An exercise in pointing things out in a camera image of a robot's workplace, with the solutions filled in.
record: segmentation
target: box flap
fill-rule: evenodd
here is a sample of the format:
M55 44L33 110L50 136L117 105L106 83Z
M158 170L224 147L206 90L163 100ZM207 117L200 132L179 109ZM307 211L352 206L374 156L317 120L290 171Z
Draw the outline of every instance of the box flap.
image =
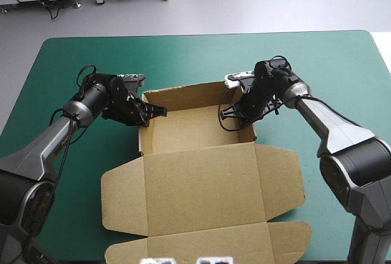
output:
M255 143L266 220L305 201L298 155L291 150Z
M142 157L103 174L101 190L105 228L148 235Z
M268 223L276 264L296 263L310 244L311 228L302 221Z
M148 258L148 239L109 246L104 257L107 264L139 264L141 259Z
M293 264L309 244L310 227L304 222L266 222L154 236L147 240L147 257L174 257L180 264L204 256L232 256L235 264ZM108 264L139 263L145 244L138 241L109 247Z
M264 222L304 199L297 154L254 142L146 155L102 177L104 226L148 236Z
M265 221L254 143L144 160L148 235Z

